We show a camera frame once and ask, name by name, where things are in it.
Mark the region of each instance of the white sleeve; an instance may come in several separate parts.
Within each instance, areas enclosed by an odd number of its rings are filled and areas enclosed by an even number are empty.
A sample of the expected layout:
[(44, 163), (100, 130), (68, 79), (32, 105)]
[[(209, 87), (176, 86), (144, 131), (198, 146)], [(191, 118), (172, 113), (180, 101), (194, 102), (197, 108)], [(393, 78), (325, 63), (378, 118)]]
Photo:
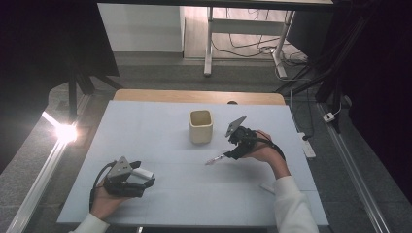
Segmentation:
[(78, 228), (76, 228), (76, 230), (74, 231), (70, 231), (70, 233), (104, 233), (109, 226), (110, 224), (100, 220), (92, 214), (88, 214), (85, 220), (78, 226)]
[(278, 179), (274, 183), (274, 190), (275, 218), (279, 233), (319, 232), (309, 201), (300, 192), (292, 176)]

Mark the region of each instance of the person's left hand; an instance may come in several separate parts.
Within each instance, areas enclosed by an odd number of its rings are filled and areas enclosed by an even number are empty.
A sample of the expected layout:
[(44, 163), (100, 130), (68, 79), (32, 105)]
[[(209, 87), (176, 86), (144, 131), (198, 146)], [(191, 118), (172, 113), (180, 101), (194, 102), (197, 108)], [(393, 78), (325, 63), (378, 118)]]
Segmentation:
[(90, 213), (100, 220), (104, 220), (113, 213), (118, 206), (130, 197), (117, 197), (110, 195), (103, 186), (104, 179), (97, 185), (94, 193), (94, 202)]

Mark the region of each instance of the white tabletop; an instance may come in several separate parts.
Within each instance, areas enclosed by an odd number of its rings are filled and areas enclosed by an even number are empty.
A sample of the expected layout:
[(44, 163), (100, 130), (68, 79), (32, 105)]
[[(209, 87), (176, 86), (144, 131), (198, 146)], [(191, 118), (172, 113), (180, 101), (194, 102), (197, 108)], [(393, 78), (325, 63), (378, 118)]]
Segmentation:
[[(207, 109), (214, 118), (212, 142), (189, 139), (189, 112)], [(267, 164), (252, 158), (204, 163), (234, 145), (228, 125), (246, 115), (243, 126), (262, 129), (284, 152), (299, 189), (311, 203), (315, 221), (327, 225), (322, 203), (287, 106), (111, 101), (57, 222), (79, 223), (88, 213), (88, 196), (98, 172), (125, 156), (154, 172), (154, 186), (142, 198), (123, 203), (107, 219), (134, 226), (275, 225), (275, 195), (260, 188), (273, 183)]]

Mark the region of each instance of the beige cup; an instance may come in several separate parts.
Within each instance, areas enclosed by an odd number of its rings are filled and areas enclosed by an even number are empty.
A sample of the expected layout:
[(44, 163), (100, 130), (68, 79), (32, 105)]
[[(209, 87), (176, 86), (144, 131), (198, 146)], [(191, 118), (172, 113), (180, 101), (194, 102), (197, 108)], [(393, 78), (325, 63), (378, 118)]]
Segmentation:
[(189, 113), (190, 140), (195, 144), (209, 143), (213, 134), (213, 118), (208, 110)]

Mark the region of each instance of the wooden floor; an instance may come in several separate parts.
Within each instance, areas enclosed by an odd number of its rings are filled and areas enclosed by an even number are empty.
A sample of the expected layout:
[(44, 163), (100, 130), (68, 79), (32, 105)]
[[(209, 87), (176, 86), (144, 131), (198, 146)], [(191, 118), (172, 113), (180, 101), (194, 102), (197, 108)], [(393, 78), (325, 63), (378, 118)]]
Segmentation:
[[(205, 7), (184, 7), (185, 9), (185, 58), (203, 59), (206, 50), (207, 40), (207, 9)], [(285, 11), (274, 10), (256, 10), (256, 9), (233, 9), (233, 8), (214, 8), (214, 18), (233, 18), (233, 19), (248, 19), (248, 20), (270, 20), (284, 21)], [(278, 40), (273, 40), (259, 45), (253, 45), (244, 48), (236, 48), (240, 46), (256, 44), (259, 41), (264, 42), (279, 38), (277, 36), (261, 36), (260, 35), (239, 35), (239, 34), (213, 34), (212, 41), (219, 50), (228, 50), (241, 55), (250, 56), (260, 53), (262, 48), (275, 47)], [(270, 59), (272, 60), (269, 50), (263, 54), (252, 57), (242, 57), (229, 52), (218, 51), (213, 48), (213, 58), (249, 58), (249, 59)], [(293, 58), (304, 57), (304, 54), (299, 52), (293, 45), (288, 45), (288, 42), (283, 46), (285, 56), (289, 58), (289, 54), (294, 53)]]

